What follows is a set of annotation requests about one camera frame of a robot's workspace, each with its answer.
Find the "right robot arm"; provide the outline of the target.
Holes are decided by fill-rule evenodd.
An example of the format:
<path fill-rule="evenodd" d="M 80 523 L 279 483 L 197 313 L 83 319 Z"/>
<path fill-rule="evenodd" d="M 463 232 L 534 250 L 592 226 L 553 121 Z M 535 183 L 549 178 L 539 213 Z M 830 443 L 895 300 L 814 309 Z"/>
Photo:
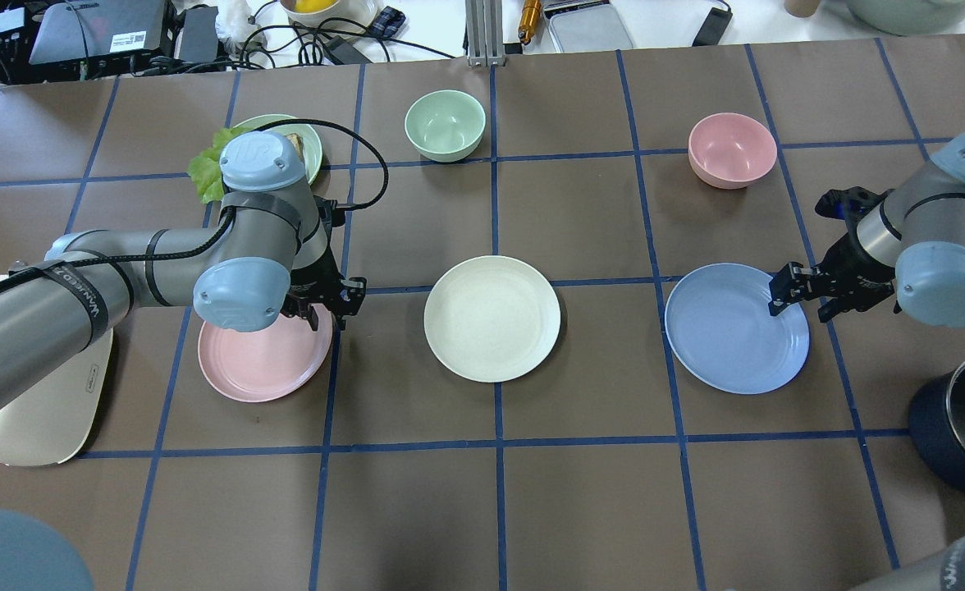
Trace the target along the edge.
<path fill-rule="evenodd" d="M 965 132 L 903 184 L 885 192 L 829 190 L 814 207 L 846 232 L 819 264 L 786 264 L 769 283 L 778 317 L 823 300 L 819 319 L 865 311 L 890 298 L 922 324 L 965 327 Z"/>

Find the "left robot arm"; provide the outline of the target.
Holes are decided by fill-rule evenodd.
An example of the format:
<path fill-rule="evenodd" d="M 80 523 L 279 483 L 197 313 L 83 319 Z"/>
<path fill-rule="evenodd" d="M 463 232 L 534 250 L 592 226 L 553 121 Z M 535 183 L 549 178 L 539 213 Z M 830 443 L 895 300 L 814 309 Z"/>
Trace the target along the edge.
<path fill-rule="evenodd" d="M 315 197 L 299 150 L 243 132 L 217 164 L 216 227 L 70 233 L 0 281 L 0 409 L 137 308 L 190 306 L 236 332 L 313 319 L 313 304 L 339 324 L 358 313 L 366 280 L 344 277 L 330 245 L 346 209 Z"/>

